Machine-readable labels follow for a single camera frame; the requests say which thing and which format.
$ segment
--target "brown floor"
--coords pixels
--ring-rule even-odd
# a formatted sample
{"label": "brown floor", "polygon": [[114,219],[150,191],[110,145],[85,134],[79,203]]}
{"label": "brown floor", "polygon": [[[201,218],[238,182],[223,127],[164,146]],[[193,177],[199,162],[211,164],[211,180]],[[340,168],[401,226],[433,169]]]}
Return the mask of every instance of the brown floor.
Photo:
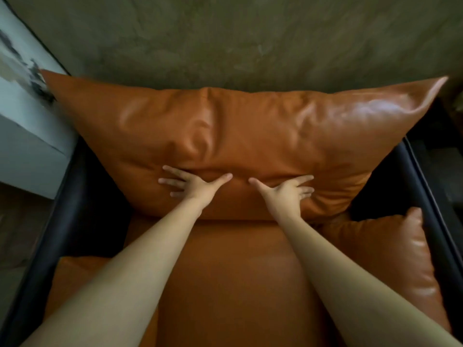
{"label": "brown floor", "polygon": [[0,326],[48,219],[52,202],[0,183]]}

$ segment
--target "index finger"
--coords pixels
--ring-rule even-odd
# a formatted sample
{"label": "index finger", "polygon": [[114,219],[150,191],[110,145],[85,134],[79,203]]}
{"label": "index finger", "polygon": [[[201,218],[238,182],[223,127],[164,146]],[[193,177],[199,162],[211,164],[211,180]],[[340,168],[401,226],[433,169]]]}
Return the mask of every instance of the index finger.
{"label": "index finger", "polygon": [[188,181],[190,180],[194,175],[193,174],[190,174],[184,170],[180,170],[180,169],[177,169],[177,168],[173,168],[173,167],[170,167],[170,166],[163,166],[163,169],[169,173],[172,173],[176,176],[178,176],[179,178],[182,178],[183,180],[185,181]]}
{"label": "index finger", "polygon": [[294,185],[299,186],[300,184],[304,184],[310,180],[313,180],[313,175],[301,175],[300,177],[291,179],[291,182],[294,183]]}

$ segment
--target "green wall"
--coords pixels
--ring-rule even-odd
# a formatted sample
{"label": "green wall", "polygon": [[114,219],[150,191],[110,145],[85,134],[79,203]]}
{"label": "green wall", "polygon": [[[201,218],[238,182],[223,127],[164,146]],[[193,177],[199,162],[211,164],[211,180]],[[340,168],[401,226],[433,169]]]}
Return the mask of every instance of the green wall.
{"label": "green wall", "polygon": [[7,0],[74,75],[334,92],[451,75],[463,0]]}

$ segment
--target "person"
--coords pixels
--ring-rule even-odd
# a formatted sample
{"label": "person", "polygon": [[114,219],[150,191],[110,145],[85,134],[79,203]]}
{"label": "person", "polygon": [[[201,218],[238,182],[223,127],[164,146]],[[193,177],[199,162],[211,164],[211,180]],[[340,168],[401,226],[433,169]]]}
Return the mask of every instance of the person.
{"label": "person", "polygon": [[[225,174],[207,183],[188,172],[163,168],[181,180],[159,179],[159,183],[182,189],[171,192],[182,201],[109,261],[22,346],[138,346],[195,221],[232,178]],[[274,188],[255,178],[249,182],[289,239],[346,345],[461,346],[301,218],[300,201],[314,190],[300,185],[311,179],[312,175],[304,175]]]}

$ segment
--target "wall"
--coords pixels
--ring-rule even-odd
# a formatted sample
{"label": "wall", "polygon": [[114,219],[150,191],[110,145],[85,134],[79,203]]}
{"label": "wall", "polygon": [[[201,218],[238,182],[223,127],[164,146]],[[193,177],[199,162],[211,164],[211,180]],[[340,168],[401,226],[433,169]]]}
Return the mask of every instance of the wall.
{"label": "wall", "polygon": [[463,0],[8,0],[73,75],[333,92],[463,81]]}
{"label": "wall", "polygon": [[0,0],[0,182],[54,198],[77,134],[39,68],[65,73]]}

